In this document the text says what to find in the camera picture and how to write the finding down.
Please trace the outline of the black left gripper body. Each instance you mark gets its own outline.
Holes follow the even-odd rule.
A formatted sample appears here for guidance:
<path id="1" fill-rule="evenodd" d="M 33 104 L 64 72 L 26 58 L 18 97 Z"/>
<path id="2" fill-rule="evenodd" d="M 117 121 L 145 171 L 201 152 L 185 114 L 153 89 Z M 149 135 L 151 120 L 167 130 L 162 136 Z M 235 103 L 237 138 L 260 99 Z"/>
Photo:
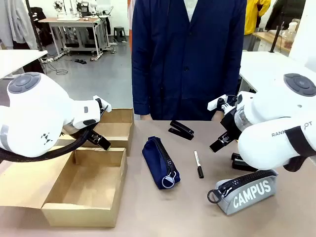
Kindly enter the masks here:
<path id="1" fill-rule="evenodd" d="M 103 145 L 104 143 L 104 137 L 94 130 L 90 132 L 87 140 L 94 145 Z"/>

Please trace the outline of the person in navy coat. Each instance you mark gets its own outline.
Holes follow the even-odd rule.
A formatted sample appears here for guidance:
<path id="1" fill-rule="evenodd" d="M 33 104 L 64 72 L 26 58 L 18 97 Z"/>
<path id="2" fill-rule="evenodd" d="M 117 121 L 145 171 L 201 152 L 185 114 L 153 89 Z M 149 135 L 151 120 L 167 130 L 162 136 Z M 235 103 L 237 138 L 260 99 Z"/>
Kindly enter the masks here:
<path id="1" fill-rule="evenodd" d="M 132 54 L 149 64 L 153 120 L 212 120 L 225 59 L 242 54 L 247 0 L 136 0 Z"/>

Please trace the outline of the open cardboard box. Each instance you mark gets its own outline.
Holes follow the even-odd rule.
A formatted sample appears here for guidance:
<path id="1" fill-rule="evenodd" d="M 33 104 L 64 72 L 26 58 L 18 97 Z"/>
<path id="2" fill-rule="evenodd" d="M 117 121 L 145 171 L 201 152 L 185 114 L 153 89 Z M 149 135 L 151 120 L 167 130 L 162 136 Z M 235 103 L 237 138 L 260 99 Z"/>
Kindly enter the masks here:
<path id="1" fill-rule="evenodd" d="M 0 207 L 39 209 L 54 227 L 114 227 L 126 149 L 79 148 L 39 162 L 0 163 Z"/>

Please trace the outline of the white table with leg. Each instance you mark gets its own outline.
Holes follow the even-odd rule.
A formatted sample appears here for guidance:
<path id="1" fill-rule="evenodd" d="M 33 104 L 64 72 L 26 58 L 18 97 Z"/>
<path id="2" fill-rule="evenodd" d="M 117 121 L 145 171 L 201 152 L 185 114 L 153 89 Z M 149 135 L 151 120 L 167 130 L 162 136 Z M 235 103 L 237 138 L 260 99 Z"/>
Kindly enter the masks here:
<path id="1" fill-rule="evenodd" d="M 0 50 L 0 79 L 23 68 L 47 54 L 47 50 L 10 49 Z"/>

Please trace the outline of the navy zipper pencil case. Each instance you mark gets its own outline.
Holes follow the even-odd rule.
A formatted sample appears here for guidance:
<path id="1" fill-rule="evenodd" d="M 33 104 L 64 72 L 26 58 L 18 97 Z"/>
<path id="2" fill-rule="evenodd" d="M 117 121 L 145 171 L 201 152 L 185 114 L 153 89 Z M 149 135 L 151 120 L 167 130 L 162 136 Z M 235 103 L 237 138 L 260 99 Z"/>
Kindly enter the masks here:
<path id="1" fill-rule="evenodd" d="M 149 137 L 142 154 L 159 190 L 171 189 L 180 182 L 179 171 L 160 138 Z"/>

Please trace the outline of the person in gray hoodie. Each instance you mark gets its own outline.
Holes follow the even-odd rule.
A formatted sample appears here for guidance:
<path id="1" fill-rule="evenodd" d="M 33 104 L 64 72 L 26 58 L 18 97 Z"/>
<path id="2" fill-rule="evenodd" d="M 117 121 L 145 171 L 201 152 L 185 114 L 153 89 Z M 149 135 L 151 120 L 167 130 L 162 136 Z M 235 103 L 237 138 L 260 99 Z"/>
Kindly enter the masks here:
<path id="1" fill-rule="evenodd" d="M 6 49 L 38 49 L 23 0 L 0 0 L 0 41 Z"/>

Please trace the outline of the thin black stand pole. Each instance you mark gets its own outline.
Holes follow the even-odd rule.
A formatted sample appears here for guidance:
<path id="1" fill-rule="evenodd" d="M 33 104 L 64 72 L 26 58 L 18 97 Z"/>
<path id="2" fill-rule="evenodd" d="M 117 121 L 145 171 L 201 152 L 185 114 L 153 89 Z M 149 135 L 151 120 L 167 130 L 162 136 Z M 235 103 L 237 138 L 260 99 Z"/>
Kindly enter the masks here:
<path id="1" fill-rule="evenodd" d="M 282 37 L 282 29 L 283 29 L 282 25 L 277 26 L 276 33 L 272 42 L 272 46 L 270 47 L 269 53 L 274 53 L 276 47 L 277 47 L 276 49 L 277 52 L 282 53 L 282 47 L 284 46 L 284 43 L 285 43 Z"/>

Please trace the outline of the person's right forearm navy sleeve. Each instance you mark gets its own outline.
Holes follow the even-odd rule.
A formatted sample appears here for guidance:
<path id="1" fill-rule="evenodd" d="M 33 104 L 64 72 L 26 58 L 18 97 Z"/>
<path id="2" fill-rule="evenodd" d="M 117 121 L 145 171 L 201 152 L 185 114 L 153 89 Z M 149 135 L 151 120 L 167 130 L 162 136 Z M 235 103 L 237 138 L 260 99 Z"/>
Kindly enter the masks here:
<path id="1" fill-rule="evenodd" d="M 132 54 L 132 96 L 136 114 L 150 114 L 150 97 L 148 89 L 149 64 L 146 57 Z"/>

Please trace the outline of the black stapler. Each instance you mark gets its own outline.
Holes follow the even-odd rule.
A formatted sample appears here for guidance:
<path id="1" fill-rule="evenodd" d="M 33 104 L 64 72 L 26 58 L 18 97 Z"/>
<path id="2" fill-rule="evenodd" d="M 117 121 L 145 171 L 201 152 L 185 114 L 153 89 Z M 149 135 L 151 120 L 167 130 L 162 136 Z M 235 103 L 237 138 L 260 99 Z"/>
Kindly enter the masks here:
<path id="1" fill-rule="evenodd" d="M 178 121 L 172 120 L 170 122 L 170 126 L 171 127 L 168 130 L 170 133 L 175 134 L 177 136 L 180 136 L 190 141 L 194 138 L 194 131 L 188 128 L 187 126 L 185 126 L 184 124 Z"/>
<path id="2" fill-rule="evenodd" d="M 256 172 L 258 169 L 248 165 L 240 156 L 240 154 L 232 153 L 232 168 L 236 170 Z"/>

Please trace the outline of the person in yellow jacket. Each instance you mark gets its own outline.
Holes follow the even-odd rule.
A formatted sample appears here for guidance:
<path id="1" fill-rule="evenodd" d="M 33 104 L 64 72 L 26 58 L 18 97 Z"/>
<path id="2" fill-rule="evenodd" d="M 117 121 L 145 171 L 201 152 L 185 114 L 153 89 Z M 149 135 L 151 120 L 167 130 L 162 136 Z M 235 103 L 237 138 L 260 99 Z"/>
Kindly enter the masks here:
<path id="1" fill-rule="evenodd" d="M 257 20 L 269 9 L 271 0 L 247 0 L 244 35 L 255 32 Z"/>

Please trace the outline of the person's left forearm navy sleeve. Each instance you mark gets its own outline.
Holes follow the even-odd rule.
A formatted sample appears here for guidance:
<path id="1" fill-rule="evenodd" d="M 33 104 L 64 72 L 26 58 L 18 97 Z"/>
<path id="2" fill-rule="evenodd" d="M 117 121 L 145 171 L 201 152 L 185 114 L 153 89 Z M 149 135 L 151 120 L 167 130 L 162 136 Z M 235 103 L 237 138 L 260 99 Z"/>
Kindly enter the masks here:
<path id="1" fill-rule="evenodd" d="M 230 56 L 225 59 L 218 96 L 222 96 L 224 94 L 231 96 L 236 95 L 240 64 L 241 54 L 237 56 Z"/>

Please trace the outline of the gray CAMPUS pencil case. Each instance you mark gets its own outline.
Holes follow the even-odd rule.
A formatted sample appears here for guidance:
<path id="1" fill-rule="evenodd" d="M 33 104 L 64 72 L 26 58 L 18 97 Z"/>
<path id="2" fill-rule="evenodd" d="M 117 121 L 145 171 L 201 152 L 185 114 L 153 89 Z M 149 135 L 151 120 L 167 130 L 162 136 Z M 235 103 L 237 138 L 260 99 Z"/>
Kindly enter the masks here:
<path id="1" fill-rule="evenodd" d="M 273 196 L 277 176 L 278 173 L 270 169 L 221 180 L 208 192 L 207 199 L 217 204 L 226 215 L 232 215 Z"/>

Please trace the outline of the light wooden bench table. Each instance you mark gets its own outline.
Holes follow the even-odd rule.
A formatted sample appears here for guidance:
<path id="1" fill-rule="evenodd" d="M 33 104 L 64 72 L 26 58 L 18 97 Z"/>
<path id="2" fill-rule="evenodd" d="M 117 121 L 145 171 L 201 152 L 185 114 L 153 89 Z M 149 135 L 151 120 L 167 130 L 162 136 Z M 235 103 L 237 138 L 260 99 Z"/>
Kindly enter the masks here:
<path id="1" fill-rule="evenodd" d="M 272 44 L 275 39 L 274 34 L 268 33 L 268 32 L 254 32 L 252 35 L 258 38 L 259 40 L 263 40 L 265 43 L 270 44 L 271 46 L 269 47 L 269 50 L 271 49 Z M 278 49 L 279 52 L 284 51 L 284 52 L 290 53 L 291 48 L 285 47 L 284 43 L 285 43 L 285 39 L 282 36 L 278 36 L 276 40 L 275 49 Z"/>

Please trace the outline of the black and white marker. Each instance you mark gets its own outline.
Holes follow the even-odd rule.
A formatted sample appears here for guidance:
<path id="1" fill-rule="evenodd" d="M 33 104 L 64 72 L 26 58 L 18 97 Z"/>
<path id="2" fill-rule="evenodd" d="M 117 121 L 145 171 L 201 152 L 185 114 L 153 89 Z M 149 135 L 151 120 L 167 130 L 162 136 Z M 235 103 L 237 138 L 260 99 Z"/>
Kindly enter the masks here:
<path id="1" fill-rule="evenodd" d="M 200 164 L 200 160 L 199 160 L 197 151 L 194 151 L 194 156 L 195 156 L 195 160 L 196 160 L 196 163 L 197 163 L 198 176 L 199 176 L 200 179 L 202 179 L 202 178 L 204 178 L 204 174 L 203 174 L 202 166 Z"/>

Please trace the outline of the person in dark jacket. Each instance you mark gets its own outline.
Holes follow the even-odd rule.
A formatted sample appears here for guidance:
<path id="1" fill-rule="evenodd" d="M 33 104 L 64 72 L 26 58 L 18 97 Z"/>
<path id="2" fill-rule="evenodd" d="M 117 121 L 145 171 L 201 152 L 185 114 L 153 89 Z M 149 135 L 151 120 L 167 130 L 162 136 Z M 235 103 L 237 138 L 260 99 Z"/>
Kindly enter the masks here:
<path id="1" fill-rule="evenodd" d="M 276 0 L 268 18 L 265 30 L 276 30 L 282 23 L 287 29 L 293 19 L 301 19 L 306 0 Z"/>

